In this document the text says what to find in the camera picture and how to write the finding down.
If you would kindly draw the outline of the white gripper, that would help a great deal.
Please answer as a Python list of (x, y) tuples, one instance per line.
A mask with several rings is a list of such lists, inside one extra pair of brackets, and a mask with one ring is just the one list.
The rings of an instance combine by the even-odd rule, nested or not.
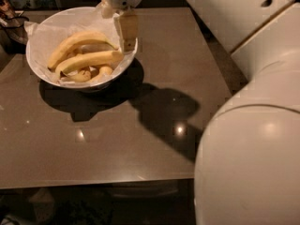
[[(110, 19), (117, 9), (135, 8), (142, 0), (102, 0), (101, 14), (104, 19)], [(120, 37), (120, 45), (124, 52), (135, 49), (138, 37), (138, 16), (135, 11), (121, 11), (114, 18), (115, 27)]]

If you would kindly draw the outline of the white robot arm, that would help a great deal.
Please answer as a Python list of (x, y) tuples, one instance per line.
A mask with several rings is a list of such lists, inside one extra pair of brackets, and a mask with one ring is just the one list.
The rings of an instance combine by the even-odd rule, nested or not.
[(248, 80), (202, 135), (197, 225), (300, 225), (300, 3), (186, 1)]

